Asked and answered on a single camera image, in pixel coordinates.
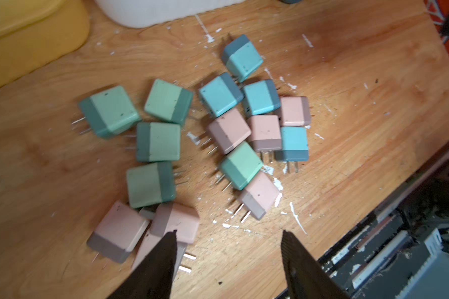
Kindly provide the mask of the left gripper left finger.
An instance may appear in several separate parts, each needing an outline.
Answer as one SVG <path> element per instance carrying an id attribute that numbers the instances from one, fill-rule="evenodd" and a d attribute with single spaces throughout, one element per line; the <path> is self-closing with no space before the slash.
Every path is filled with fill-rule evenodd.
<path id="1" fill-rule="evenodd" d="M 177 232 L 168 232 L 110 299 L 170 298 L 177 260 Z"/>

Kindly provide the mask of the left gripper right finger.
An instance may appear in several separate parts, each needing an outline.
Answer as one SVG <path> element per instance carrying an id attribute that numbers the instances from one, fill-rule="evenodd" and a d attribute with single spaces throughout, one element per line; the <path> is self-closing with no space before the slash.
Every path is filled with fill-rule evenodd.
<path id="1" fill-rule="evenodd" d="M 290 298 L 347 299 L 349 297 L 326 275 L 298 238 L 286 230 L 282 235 L 281 254 Z"/>

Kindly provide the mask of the pink plug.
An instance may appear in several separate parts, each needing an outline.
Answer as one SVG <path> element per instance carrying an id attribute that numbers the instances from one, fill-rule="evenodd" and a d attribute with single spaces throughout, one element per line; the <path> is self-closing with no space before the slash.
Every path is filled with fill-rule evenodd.
<path id="1" fill-rule="evenodd" d="M 282 127 L 310 127 L 312 116 L 307 97 L 281 97 L 281 106 L 277 109 Z"/>
<path id="2" fill-rule="evenodd" d="M 132 271 L 134 271 L 141 262 L 146 258 L 146 256 L 151 252 L 151 250 L 159 243 L 162 237 L 155 236 L 149 232 L 145 233 L 145 236 L 142 240 L 140 248 L 138 249 L 135 260 L 132 264 Z M 190 260 L 196 260 L 197 257 L 195 255 L 187 253 L 187 245 L 184 242 L 177 242 L 177 258 L 174 268 L 175 277 L 179 270 L 184 271 L 186 273 L 190 273 L 192 271 L 191 268 L 182 265 L 183 258 L 187 258 Z"/>
<path id="3" fill-rule="evenodd" d="M 117 201 L 87 240 L 87 245 L 122 264 L 136 247 L 150 221 L 130 206 Z"/>
<path id="4" fill-rule="evenodd" d="M 242 218 L 241 223 L 243 223 L 249 215 L 252 215 L 257 221 L 260 221 L 274 203 L 277 200 L 280 200 L 282 196 L 279 189 L 275 187 L 268 176 L 263 172 L 259 172 L 239 194 L 237 201 L 240 205 L 233 213 L 232 218 L 245 207 L 247 213 Z"/>
<path id="5" fill-rule="evenodd" d="M 208 154 L 218 150 L 221 154 L 228 154 L 244 142 L 251 135 L 251 128 L 237 108 L 232 108 L 222 116 L 213 120 L 206 128 L 207 141 L 214 141 L 216 146 Z"/>
<path id="6" fill-rule="evenodd" d="M 251 128 L 251 135 L 247 142 L 255 152 L 261 155 L 268 153 L 271 163 L 274 159 L 274 152 L 282 149 L 281 129 L 277 115 L 253 115 L 247 119 Z"/>
<path id="7" fill-rule="evenodd" d="M 149 232 L 163 237 L 168 232 L 177 232 L 177 241 L 193 244 L 200 225 L 200 217 L 195 208 L 174 202 L 159 204 L 155 211 L 142 208 L 141 216 L 151 221 Z"/>

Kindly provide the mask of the white storage box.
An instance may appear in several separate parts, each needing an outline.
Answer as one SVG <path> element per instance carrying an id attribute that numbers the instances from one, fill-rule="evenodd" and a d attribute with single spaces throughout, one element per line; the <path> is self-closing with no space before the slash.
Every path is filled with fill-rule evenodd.
<path id="1" fill-rule="evenodd" d="M 113 22 L 145 28 L 241 3 L 241 0 L 96 0 Z"/>

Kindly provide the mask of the yellow storage box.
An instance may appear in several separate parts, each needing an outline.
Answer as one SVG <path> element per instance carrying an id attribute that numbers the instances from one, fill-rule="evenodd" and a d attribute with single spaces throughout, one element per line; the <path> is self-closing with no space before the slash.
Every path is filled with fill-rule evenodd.
<path id="1" fill-rule="evenodd" d="M 83 1 L 0 1 L 0 87 L 75 51 L 90 27 Z"/>

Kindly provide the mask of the green plug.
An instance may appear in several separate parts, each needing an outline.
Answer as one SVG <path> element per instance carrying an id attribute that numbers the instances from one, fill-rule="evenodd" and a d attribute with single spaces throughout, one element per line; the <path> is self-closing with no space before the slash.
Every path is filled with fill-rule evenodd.
<path id="1" fill-rule="evenodd" d="M 138 110 L 121 85 L 86 97 L 78 103 L 78 107 L 83 117 L 72 124 L 85 120 L 89 124 L 89 130 L 103 139 L 115 137 L 142 121 Z"/>
<path id="2" fill-rule="evenodd" d="M 130 168 L 126 172 L 128 203 L 134 209 L 173 201 L 177 196 L 177 171 L 171 162 L 157 162 Z"/>
<path id="3" fill-rule="evenodd" d="M 144 105 L 144 111 L 164 122 L 184 126 L 193 93 L 164 80 L 155 79 Z"/>
<path id="4" fill-rule="evenodd" d="M 174 123 L 139 122 L 133 150 L 138 162 L 178 161 L 180 159 L 181 126 Z"/>
<path id="5" fill-rule="evenodd" d="M 248 142 L 240 143 L 232 152 L 227 154 L 220 165 L 218 171 L 222 174 L 215 184 L 226 178 L 234 189 L 243 190 L 263 167 L 261 158 L 256 154 Z"/>

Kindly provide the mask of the blue plug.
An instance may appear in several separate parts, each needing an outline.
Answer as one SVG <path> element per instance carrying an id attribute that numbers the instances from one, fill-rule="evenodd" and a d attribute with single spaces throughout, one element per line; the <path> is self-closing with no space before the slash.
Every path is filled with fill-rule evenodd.
<path id="1" fill-rule="evenodd" d="M 299 163 L 309 160 L 307 129 L 304 127 L 281 127 L 282 148 L 275 151 L 276 161 L 285 162 L 288 172 L 294 164 L 295 173 L 299 173 Z"/>
<path id="2" fill-rule="evenodd" d="M 224 72 L 198 91 L 198 98 L 213 118 L 226 113 L 243 99 L 243 92 L 228 72 Z"/>
<path id="3" fill-rule="evenodd" d="M 270 79 L 244 86 L 243 93 L 243 109 L 248 118 L 273 112 L 281 107 L 276 86 Z"/>
<path id="4" fill-rule="evenodd" d="M 244 34 L 224 48 L 221 60 L 238 82 L 249 78 L 263 63 L 256 47 Z"/>

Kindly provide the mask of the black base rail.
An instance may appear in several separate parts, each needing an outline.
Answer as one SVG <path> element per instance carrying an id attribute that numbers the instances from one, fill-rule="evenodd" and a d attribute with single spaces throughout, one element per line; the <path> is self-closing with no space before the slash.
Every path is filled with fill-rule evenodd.
<path id="1" fill-rule="evenodd" d="M 449 299 L 449 160 L 315 260 L 348 299 Z"/>

